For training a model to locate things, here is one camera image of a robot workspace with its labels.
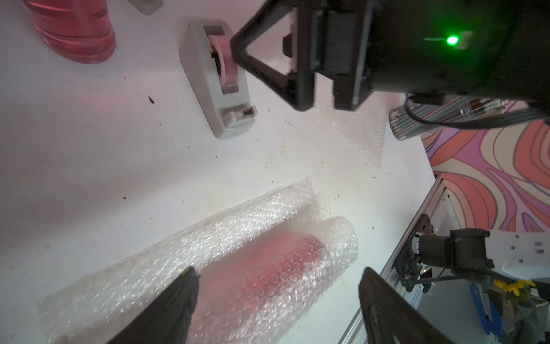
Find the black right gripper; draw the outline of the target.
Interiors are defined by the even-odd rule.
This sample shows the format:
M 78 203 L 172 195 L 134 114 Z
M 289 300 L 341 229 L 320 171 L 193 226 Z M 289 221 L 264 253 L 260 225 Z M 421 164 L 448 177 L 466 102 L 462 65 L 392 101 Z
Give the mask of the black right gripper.
M 301 1 L 296 67 L 335 105 L 375 91 L 469 95 L 549 108 L 548 1 Z

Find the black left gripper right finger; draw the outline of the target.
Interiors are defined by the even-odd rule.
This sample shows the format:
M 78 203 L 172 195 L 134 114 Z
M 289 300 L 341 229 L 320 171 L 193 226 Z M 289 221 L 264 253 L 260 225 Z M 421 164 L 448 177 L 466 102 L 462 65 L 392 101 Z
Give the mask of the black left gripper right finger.
M 360 281 L 359 298 L 369 343 L 443 342 L 443 334 L 369 267 Z

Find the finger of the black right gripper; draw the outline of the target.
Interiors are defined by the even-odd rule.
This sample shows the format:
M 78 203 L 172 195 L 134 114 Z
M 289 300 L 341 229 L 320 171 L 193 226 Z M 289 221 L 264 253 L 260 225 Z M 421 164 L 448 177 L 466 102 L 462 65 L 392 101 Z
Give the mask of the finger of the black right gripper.
M 279 73 L 247 52 L 247 47 L 266 30 L 294 9 L 297 10 L 297 33 L 293 58 L 295 71 Z M 316 73 L 316 2 L 266 1 L 260 10 L 232 37 L 231 53 L 240 67 L 257 77 L 295 110 L 310 109 L 315 101 Z

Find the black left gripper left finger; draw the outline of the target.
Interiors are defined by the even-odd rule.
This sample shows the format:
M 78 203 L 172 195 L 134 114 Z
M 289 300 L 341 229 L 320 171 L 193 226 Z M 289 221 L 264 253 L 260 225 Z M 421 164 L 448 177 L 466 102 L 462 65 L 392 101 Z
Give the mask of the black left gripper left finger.
M 111 343 L 185 343 L 199 296 L 199 276 L 187 267 Z

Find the pink bottle with label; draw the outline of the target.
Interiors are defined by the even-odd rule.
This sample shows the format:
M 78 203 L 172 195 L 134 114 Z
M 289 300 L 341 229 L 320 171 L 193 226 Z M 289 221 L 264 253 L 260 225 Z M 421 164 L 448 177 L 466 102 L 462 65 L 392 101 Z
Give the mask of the pink bottle with label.
M 282 232 L 261 236 L 201 273 L 199 301 L 209 310 L 257 310 L 325 255 L 313 236 Z

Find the clear bubble wrap sheet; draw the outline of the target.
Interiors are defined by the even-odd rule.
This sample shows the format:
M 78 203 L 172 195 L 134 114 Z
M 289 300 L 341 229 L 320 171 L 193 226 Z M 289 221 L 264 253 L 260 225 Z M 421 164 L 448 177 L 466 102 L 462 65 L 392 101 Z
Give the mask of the clear bubble wrap sheet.
M 190 226 L 40 302 L 50 343 L 275 343 L 358 256 L 310 181 Z

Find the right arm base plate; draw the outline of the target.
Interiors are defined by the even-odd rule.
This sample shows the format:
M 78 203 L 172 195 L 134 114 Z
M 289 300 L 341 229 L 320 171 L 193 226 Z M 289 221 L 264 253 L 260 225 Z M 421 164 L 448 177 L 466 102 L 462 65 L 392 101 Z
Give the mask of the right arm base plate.
M 418 254 L 418 238 L 433 233 L 433 226 L 427 214 L 421 214 L 413 224 L 410 233 L 405 238 L 405 244 L 400 250 L 393 265 L 398 280 L 407 292 L 412 292 L 421 276 L 423 264 Z

